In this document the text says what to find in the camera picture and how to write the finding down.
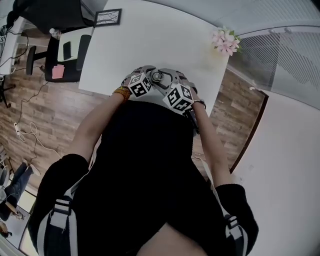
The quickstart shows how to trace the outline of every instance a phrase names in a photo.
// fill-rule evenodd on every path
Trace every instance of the bracelet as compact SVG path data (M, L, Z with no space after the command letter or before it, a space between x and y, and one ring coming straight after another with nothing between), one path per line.
M203 100L203 99L196 99L196 100L194 100L193 101L193 103L196 103L196 102L199 102L199 103L201 103L202 105L204 105L204 109L206 110L207 109L207 105L206 105L206 103L205 103L205 101Z
M124 98L123 102L125 103L131 96L131 91L128 87L120 86L119 88L115 89L112 94L121 94Z

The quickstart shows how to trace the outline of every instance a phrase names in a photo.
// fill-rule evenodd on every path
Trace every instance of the orange beaded bracelet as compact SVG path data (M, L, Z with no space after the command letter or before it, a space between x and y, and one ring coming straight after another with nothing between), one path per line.
M112 94L122 94L124 97L123 102L125 103L130 98L131 91L128 87L120 86L119 88L115 89L115 91Z

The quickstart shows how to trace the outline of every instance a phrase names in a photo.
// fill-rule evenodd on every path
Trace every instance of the white shoe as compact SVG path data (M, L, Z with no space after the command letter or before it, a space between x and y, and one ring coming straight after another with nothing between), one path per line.
M40 176L39 170L32 163L30 164L30 167L35 175Z

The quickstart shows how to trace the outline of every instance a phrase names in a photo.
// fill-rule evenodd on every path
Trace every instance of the black smartphone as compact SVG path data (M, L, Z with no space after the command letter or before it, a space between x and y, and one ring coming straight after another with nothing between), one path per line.
M71 58L71 42L63 44L63 59L68 60Z

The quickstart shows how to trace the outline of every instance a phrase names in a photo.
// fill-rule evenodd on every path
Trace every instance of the black picture frame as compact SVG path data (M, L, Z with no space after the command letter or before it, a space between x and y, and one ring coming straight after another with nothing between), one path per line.
M115 22L100 23L100 22L103 22L104 20L98 20L98 16L101 16L102 14L108 15L108 13L112 13L112 12L118 12L117 17L113 18L113 19L116 19ZM122 9L110 9L110 10L97 11L95 13L94 26L93 27L97 28L97 27L104 27L104 26L120 25L121 13L122 13Z

